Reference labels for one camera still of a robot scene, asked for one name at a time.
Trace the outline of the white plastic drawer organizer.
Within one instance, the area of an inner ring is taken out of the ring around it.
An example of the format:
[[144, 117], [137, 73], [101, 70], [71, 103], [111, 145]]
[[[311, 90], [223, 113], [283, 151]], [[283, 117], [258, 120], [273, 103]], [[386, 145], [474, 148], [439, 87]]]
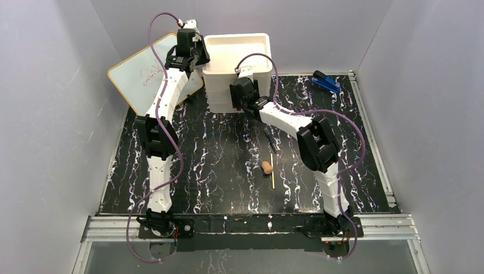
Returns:
[[229, 85], [239, 76], [258, 81], [259, 93], [271, 90], [273, 65], [266, 33], [207, 35], [204, 38], [210, 61], [202, 68], [208, 108], [216, 114], [238, 113], [232, 106]]

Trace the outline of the dark double-ended makeup stick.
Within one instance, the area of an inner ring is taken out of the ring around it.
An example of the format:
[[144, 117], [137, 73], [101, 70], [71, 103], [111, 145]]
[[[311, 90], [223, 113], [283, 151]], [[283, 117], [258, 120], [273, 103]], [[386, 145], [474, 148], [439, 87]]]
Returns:
[[275, 142], [275, 139], [271, 133], [271, 131], [269, 130], [268, 127], [265, 127], [264, 128], [264, 133], [265, 133], [265, 136], [267, 137], [268, 139], [268, 143], [272, 149], [272, 151], [277, 155], [278, 154], [278, 148], [276, 146], [276, 142]]

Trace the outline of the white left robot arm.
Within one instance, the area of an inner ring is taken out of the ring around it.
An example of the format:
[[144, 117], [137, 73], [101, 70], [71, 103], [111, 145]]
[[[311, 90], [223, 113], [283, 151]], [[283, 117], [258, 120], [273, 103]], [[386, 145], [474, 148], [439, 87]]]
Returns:
[[171, 163], [181, 155], [179, 139], [172, 117], [183, 89], [197, 66], [210, 61], [203, 36], [197, 29], [179, 29], [177, 42], [161, 63], [163, 79], [152, 106], [135, 120], [138, 136], [148, 160], [150, 191], [145, 200], [145, 218], [137, 221], [143, 226], [168, 234], [176, 228], [170, 208]]

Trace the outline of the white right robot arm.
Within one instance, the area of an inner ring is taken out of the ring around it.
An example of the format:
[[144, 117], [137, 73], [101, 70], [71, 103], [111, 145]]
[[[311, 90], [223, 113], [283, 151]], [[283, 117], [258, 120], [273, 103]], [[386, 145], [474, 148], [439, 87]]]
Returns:
[[326, 118], [300, 115], [261, 96], [258, 82], [242, 77], [229, 85], [232, 104], [247, 117], [284, 131], [297, 140], [300, 159], [313, 171], [322, 194], [328, 227], [341, 230], [346, 226], [349, 203], [338, 183], [340, 145]]

